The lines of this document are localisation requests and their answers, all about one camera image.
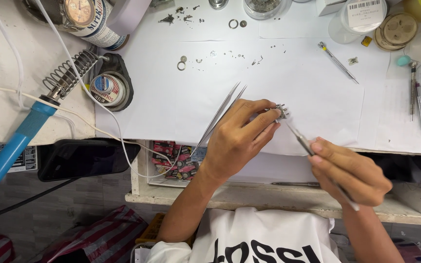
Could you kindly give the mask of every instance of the soldering paste tin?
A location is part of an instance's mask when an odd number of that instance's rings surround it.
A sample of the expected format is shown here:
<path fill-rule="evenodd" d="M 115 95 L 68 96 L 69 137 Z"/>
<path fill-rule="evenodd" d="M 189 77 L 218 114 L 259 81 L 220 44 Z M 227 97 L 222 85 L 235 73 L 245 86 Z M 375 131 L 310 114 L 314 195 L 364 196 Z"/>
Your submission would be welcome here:
<path fill-rule="evenodd" d="M 106 25 L 108 15 L 113 7 L 106 0 L 94 0 L 95 18 L 90 26 L 71 32 L 90 43 L 99 46 L 105 50 L 118 50 L 122 48 L 129 39 L 129 35 L 119 36 Z"/>
<path fill-rule="evenodd" d="M 124 100 L 126 87 L 118 78 L 102 74 L 96 76 L 90 83 L 90 93 L 103 106 L 115 106 Z"/>

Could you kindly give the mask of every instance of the tweezers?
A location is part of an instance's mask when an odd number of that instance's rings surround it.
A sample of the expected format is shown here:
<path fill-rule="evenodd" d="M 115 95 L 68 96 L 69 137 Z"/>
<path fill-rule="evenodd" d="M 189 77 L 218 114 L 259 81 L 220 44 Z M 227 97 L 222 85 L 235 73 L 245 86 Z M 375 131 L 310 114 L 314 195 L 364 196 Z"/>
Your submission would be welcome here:
<path fill-rule="evenodd" d="M 222 117 L 228 112 L 228 110 L 235 104 L 235 101 L 237 101 L 239 98 L 241 98 L 241 95 L 243 94 L 243 92 L 245 91 L 245 89 L 248 87 L 248 85 L 245 85 L 243 87 L 243 89 L 238 93 L 238 96 L 233 100 L 233 102 L 230 104 L 230 107 L 227 108 L 227 110 L 224 112 L 224 114 L 222 114 L 222 116 L 218 119 L 218 121 L 216 122 L 215 120 L 218 118 L 219 113 L 222 111 L 223 108 L 225 108 L 226 106 L 226 102 L 227 100 L 231 97 L 231 95 L 233 94 L 233 92 L 236 90 L 236 88 L 238 87 L 238 85 L 240 84 L 241 81 L 238 81 L 237 84 L 235 84 L 235 86 L 231 89 L 230 93 L 227 95 L 227 97 L 225 98 L 224 102 L 222 102 L 222 105 L 220 105 L 220 108 L 217 110 L 217 112 L 215 113 L 214 117 L 212 118 L 212 121 L 210 121 L 209 125 L 206 128 L 206 131 L 204 132 L 201 140 L 197 143 L 196 147 L 194 148 L 194 150 L 191 152 L 190 156 L 192 156 L 194 154 L 194 152 L 196 152 L 196 149 L 203 143 L 203 141 L 207 138 L 207 136 L 215 129 L 215 126 L 217 126 L 217 123 L 219 123 L 219 121 L 222 119 Z"/>
<path fill-rule="evenodd" d="M 310 147 L 310 142 L 297 129 L 292 128 L 287 121 L 285 121 L 285 124 L 287 125 L 287 127 L 289 127 L 289 129 L 292 131 L 292 133 L 297 138 L 297 141 L 307 151 L 307 153 L 310 156 L 315 155 L 315 153 L 313 152 L 313 150 Z M 339 190 L 339 192 L 345 198 L 345 200 L 347 200 L 348 204 L 353 208 L 353 210 L 359 211 L 360 206 L 355 201 L 352 200 L 352 198 L 348 195 L 346 190 L 343 189 L 336 181 L 331 180 L 331 182 L 334 184 L 334 186 L 337 188 L 337 190 Z"/>

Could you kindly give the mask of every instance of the black phone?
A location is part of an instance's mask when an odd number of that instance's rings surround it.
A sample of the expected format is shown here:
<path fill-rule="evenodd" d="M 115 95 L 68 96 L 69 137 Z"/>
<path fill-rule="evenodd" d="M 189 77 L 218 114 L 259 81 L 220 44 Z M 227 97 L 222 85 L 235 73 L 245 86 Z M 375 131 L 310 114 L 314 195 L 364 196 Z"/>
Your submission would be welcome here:
<path fill-rule="evenodd" d="M 141 146 L 125 144 L 131 163 Z M 38 146 L 38 179 L 51 182 L 73 178 L 101 176 L 129 168 L 121 142 L 110 139 L 59 140 Z"/>

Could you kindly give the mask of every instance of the small yellow item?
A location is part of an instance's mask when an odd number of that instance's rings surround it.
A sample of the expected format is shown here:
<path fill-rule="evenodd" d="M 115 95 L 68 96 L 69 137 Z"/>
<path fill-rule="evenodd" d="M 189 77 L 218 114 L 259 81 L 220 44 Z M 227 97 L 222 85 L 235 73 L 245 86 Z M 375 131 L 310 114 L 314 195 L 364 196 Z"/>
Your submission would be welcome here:
<path fill-rule="evenodd" d="M 373 40 L 371 37 L 365 36 L 365 38 L 362 41 L 362 45 L 364 45 L 366 47 L 369 46 L 369 44 L 371 43 L 371 40 Z"/>

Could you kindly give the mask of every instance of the metal coil spring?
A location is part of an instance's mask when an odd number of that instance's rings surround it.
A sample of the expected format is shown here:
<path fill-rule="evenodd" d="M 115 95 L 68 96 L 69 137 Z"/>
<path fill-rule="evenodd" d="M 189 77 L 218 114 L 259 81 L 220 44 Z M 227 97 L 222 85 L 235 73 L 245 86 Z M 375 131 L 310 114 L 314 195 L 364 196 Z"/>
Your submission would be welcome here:
<path fill-rule="evenodd" d="M 79 75 L 84 76 L 99 60 L 99 56 L 88 51 L 83 50 L 73 57 L 74 65 L 79 72 Z M 49 77 L 43 80 L 43 84 L 50 91 L 59 89 L 59 96 L 64 99 L 69 92 L 79 83 L 73 67 L 69 60 L 63 62 L 61 66 L 53 71 Z"/>

